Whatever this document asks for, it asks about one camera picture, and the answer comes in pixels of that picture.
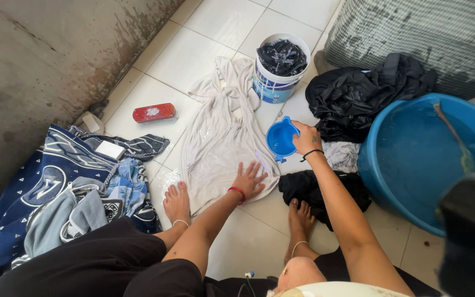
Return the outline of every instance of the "red soap box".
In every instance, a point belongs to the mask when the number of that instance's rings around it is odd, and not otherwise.
[[[133,111],[137,123],[148,123],[175,117],[175,106],[171,103],[139,107]]]

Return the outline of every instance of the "red bangle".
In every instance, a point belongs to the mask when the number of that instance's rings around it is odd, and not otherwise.
[[[241,201],[239,202],[238,205],[241,205],[241,204],[243,204],[243,202],[245,202],[245,193],[243,193],[243,191],[242,191],[240,188],[238,188],[237,186],[231,186],[231,187],[228,189],[228,191],[230,191],[230,190],[239,191],[239,192],[241,193],[241,195],[243,196],[243,199],[241,199]]]

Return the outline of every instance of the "black shorts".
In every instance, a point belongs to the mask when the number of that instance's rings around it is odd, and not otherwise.
[[[122,217],[63,246],[40,255],[0,277],[0,297],[142,297],[237,296],[245,279],[201,279],[199,269],[183,259],[161,262],[166,245],[137,230]],[[315,260],[326,279],[349,281],[339,250]],[[416,295],[439,296],[439,291],[398,269]],[[276,281],[252,279],[257,297],[275,288]],[[248,287],[242,297],[252,296]]]

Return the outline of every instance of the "black clothes in bucket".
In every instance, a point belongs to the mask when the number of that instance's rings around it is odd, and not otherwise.
[[[362,179],[356,173],[345,173],[335,171],[342,184],[362,212],[365,212],[371,200],[369,199],[369,191],[362,183]],[[327,215],[326,205],[318,186],[318,180],[312,170],[289,173],[280,177],[278,190],[283,193],[283,201],[289,205],[291,199],[296,198],[298,202],[306,201],[311,206],[311,215],[317,220],[327,225],[330,231],[333,231],[329,216]]]
[[[286,39],[267,42],[256,51],[263,67],[277,76],[295,76],[307,67],[307,56]]]
[[[382,109],[431,92],[437,77],[415,58],[391,53],[371,71],[347,67],[314,77],[306,99],[323,140],[362,143]]]

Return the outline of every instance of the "white soap bar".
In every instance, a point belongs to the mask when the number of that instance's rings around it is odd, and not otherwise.
[[[87,126],[87,129],[89,129],[89,132],[94,133],[100,130],[100,126],[98,126],[98,124],[95,122],[95,118],[93,118],[93,115],[89,114],[83,117],[82,120]]]
[[[107,141],[102,142],[96,148],[97,153],[100,153],[102,155],[106,155],[106,156],[111,157],[115,160],[120,159],[120,157],[122,157],[122,155],[124,155],[125,151],[126,151],[126,149],[124,149],[122,146],[116,145],[114,143],[110,143],[110,142],[107,142]]]

